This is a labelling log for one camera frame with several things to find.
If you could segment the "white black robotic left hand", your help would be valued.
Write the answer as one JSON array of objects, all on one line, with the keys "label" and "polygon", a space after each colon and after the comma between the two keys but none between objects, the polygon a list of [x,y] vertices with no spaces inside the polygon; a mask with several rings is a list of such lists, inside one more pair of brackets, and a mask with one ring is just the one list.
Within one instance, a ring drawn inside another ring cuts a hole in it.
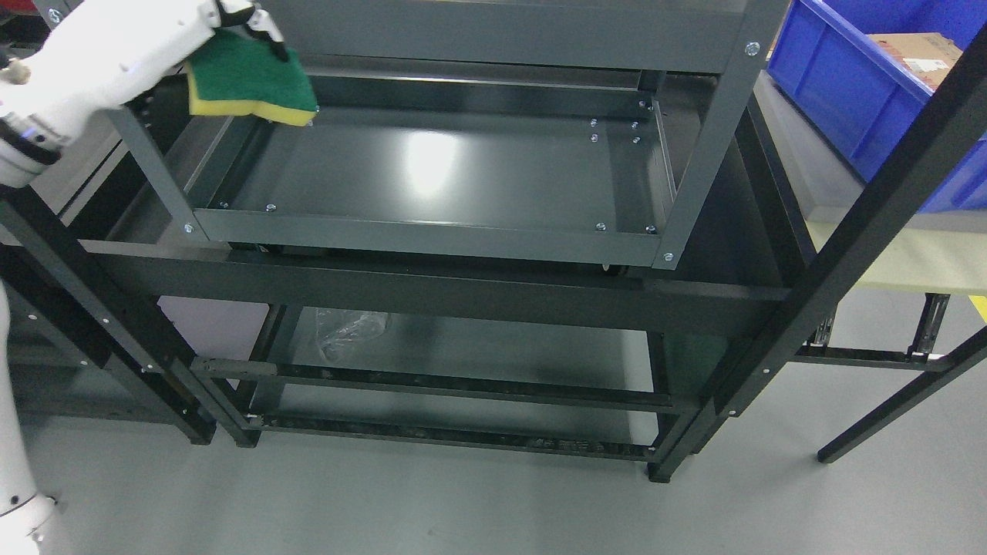
[{"label": "white black robotic left hand", "polygon": [[200,5],[205,21],[213,29],[241,27],[256,41],[267,43],[276,59],[288,62],[285,37],[274,17],[256,1],[204,1]]}]

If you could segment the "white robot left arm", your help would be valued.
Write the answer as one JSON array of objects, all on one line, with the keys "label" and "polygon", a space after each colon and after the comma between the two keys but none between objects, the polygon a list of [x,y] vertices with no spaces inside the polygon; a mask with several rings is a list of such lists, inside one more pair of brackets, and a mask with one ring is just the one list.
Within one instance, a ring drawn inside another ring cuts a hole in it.
[{"label": "white robot left arm", "polygon": [[158,83],[220,25],[214,1],[85,1],[2,80],[2,183],[24,187],[81,137],[94,113]]}]

